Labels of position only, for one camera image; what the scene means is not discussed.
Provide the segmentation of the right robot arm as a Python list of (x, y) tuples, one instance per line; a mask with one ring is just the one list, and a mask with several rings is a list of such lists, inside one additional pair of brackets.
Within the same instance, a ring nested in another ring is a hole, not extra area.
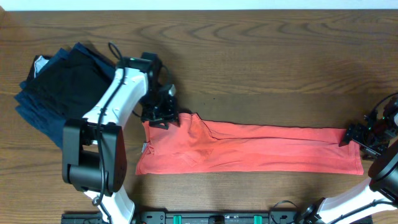
[(373, 160), (368, 178), (352, 189), (321, 198), (295, 217), (295, 223), (353, 223), (372, 214), (397, 209), (397, 93), (378, 117), (379, 103), (364, 117), (366, 124), (352, 124), (340, 146), (351, 142)]

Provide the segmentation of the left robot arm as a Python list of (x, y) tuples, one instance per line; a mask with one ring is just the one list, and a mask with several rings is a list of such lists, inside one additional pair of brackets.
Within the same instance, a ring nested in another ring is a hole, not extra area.
[(64, 214), (62, 223), (131, 223), (135, 204), (123, 183), (127, 158), (123, 129), (137, 104), (141, 121), (169, 129), (178, 125), (175, 86), (161, 84), (165, 65), (157, 54), (122, 57), (115, 76), (99, 102), (63, 128), (62, 177), (88, 196), (98, 213)]

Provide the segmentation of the red printed t-shirt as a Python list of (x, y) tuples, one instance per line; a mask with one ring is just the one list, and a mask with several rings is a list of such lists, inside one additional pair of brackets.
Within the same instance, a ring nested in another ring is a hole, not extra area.
[(168, 129), (144, 123), (136, 174), (319, 172), (363, 175), (359, 145), (340, 146), (339, 128), (296, 128), (207, 121), (181, 113)]

